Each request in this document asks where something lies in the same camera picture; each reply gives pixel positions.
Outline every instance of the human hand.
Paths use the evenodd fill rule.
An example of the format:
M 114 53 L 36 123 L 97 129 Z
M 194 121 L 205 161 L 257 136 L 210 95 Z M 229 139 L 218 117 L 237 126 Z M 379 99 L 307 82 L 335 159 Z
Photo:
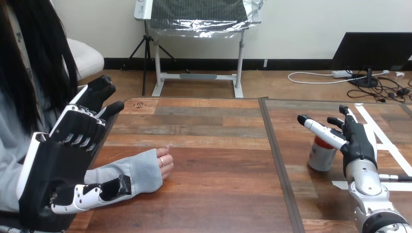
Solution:
M 173 157 L 169 154 L 171 148 L 172 144 L 169 144 L 164 148 L 156 149 L 157 164 L 162 174 L 162 180 L 167 179 L 173 170 Z

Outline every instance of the person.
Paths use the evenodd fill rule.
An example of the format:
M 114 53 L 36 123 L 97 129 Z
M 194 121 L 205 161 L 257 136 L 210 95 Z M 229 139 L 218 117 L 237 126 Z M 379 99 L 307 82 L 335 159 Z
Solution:
M 34 132 L 48 133 L 77 92 L 77 68 L 49 0 L 0 0 L 0 211 L 18 212 L 16 186 Z M 171 145 L 89 170 L 85 184 L 131 177 L 156 191 L 173 169 Z

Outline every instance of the white chair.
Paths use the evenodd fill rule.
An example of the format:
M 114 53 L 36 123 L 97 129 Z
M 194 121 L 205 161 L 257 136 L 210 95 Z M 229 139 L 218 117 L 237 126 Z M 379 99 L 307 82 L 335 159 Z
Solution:
M 77 40 L 68 38 L 67 42 L 79 70 L 78 80 L 103 70 L 104 59 L 97 50 Z

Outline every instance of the prosthetic hand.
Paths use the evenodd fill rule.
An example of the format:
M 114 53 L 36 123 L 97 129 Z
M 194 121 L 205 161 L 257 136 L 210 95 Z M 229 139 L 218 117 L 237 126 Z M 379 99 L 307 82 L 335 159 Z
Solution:
M 305 128 L 343 154 L 343 173 L 349 192 L 357 203 L 355 222 L 360 233 L 412 233 L 411 226 L 389 201 L 389 190 L 380 183 L 376 139 L 372 128 L 359 124 L 353 113 L 341 105 L 345 121 L 328 117 L 330 124 L 342 131 L 328 128 L 307 115 L 298 121 Z
M 102 108 L 115 92 L 108 76 L 84 86 L 67 105 L 50 133 L 34 133 L 17 184 L 20 222 L 30 230 L 61 232 L 75 213 L 131 195 L 131 179 L 121 175 L 105 183 L 84 184 L 86 171 L 103 145 L 116 102 Z

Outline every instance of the black tripod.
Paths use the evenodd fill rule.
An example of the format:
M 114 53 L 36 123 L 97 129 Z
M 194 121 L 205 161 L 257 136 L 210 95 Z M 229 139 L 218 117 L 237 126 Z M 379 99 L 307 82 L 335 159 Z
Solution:
M 142 41 L 139 43 L 139 45 L 136 47 L 136 49 L 133 51 L 132 55 L 130 55 L 129 59 L 123 64 L 123 67 L 120 70 L 124 70 L 126 68 L 126 65 L 130 63 L 130 60 L 132 59 L 132 57 L 135 55 L 136 51 L 140 48 L 140 46 L 143 44 L 143 42 L 146 41 L 145 44 L 145 52 L 144 52 L 144 62 L 143 62 L 143 90 L 142 90 L 142 95 L 144 96 L 145 94 L 145 87 L 146 87 L 146 71 L 147 71 L 147 64 L 148 61 L 147 59 L 149 59 L 150 61 L 150 45 L 149 42 L 150 41 L 155 41 L 153 40 L 152 36 L 149 35 L 148 30 L 147 30 L 147 24 L 146 21 L 144 21 L 144 31 L 145 31 L 145 35 L 143 36 Z M 173 61 L 176 61 L 176 59 L 169 53 L 167 52 L 161 45 L 159 45 L 159 48 L 161 50 L 163 50 Z

